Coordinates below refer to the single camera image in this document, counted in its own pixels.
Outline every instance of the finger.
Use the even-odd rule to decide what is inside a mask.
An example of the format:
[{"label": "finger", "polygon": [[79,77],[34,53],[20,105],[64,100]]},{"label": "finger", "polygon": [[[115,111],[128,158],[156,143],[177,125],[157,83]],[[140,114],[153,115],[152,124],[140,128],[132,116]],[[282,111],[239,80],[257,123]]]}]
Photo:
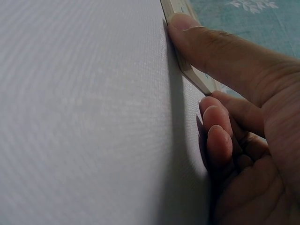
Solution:
[{"label": "finger", "polygon": [[222,103],[242,129],[264,137],[263,114],[260,108],[245,99],[220,91],[213,92],[211,96]]},{"label": "finger", "polygon": [[206,130],[208,130],[213,124],[218,124],[224,127],[232,137],[232,154],[234,156],[239,156],[242,153],[242,149],[253,161],[270,154],[268,144],[265,141],[251,132],[242,129],[236,122],[235,118],[229,117],[228,119],[228,117],[223,115],[224,111],[217,110],[214,107],[212,108],[212,105],[223,108],[225,111],[229,112],[218,99],[214,97],[203,98],[199,103],[200,112],[203,114],[203,112],[209,109],[206,113],[207,116],[205,116],[205,118],[203,117],[204,127]]},{"label": "finger", "polygon": [[199,103],[200,113],[203,116],[204,112],[210,106],[213,106],[213,105],[217,106],[219,108],[222,108],[227,113],[227,115],[223,115],[224,111],[221,111],[221,110],[212,112],[212,115],[210,114],[211,112],[206,113],[207,115],[209,115],[209,116],[206,116],[206,119],[205,119],[206,130],[208,130],[214,124],[218,124],[221,127],[223,127],[226,130],[226,132],[229,134],[229,136],[232,138],[232,144],[233,144],[232,154],[234,156],[240,155],[242,153],[242,149],[239,146],[238,141],[236,140],[236,136],[238,138],[242,138],[242,137],[244,137],[245,134],[239,128],[236,121],[230,117],[228,110],[222,105],[222,103],[214,97],[205,97]]},{"label": "finger", "polygon": [[238,172],[243,171],[248,166],[253,166],[253,164],[254,163],[253,163],[252,159],[249,156],[244,155],[244,154],[238,156],[236,159],[236,162],[235,162]]},{"label": "finger", "polygon": [[213,125],[210,128],[207,149],[214,169],[222,168],[231,161],[233,150],[231,137],[220,125]]},{"label": "finger", "polygon": [[221,107],[211,105],[203,113],[203,126],[209,131],[213,125],[220,125],[227,133],[232,134],[228,113]]},{"label": "finger", "polygon": [[218,192],[219,188],[225,188],[223,184],[225,180],[232,180],[237,174],[232,158],[231,137],[219,125],[214,125],[209,130],[207,150],[211,179],[217,185],[216,191]]},{"label": "finger", "polygon": [[179,52],[197,69],[231,87],[256,106],[290,86],[297,60],[175,14],[169,34]]}]

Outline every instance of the fingertip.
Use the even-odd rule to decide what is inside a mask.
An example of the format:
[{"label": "fingertip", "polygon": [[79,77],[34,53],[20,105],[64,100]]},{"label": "fingertip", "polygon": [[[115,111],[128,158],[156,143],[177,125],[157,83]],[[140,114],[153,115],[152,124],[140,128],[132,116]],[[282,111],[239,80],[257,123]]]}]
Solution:
[{"label": "fingertip", "polygon": [[209,106],[203,113],[202,120],[207,131],[214,125],[220,125],[226,132],[232,134],[229,115],[222,107]]},{"label": "fingertip", "polygon": [[215,169],[227,165],[232,159],[233,144],[229,134],[218,125],[209,130],[207,149]]}]

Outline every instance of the white floral print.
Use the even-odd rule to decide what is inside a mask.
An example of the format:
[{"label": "white floral print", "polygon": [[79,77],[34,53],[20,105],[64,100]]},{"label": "white floral print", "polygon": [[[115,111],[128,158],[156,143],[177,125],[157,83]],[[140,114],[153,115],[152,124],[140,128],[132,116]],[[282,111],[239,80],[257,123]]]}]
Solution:
[{"label": "white floral print", "polygon": [[260,13],[264,8],[278,8],[275,2],[270,0],[233,0],[227,5],[233,5],[236,8],[243,7],[244,10],[251,13]]}]

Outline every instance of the hand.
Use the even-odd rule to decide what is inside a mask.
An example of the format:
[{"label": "hand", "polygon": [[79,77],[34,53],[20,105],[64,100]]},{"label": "hand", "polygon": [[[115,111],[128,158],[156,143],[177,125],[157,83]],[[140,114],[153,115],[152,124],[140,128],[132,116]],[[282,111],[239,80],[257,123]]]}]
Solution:
[{"label": "hand", "polygon": [[214,92],[200,102],[213,222],[300,224],[300,61],[184,14],[171,18],[169,33],[194,67],[247,99]]}]

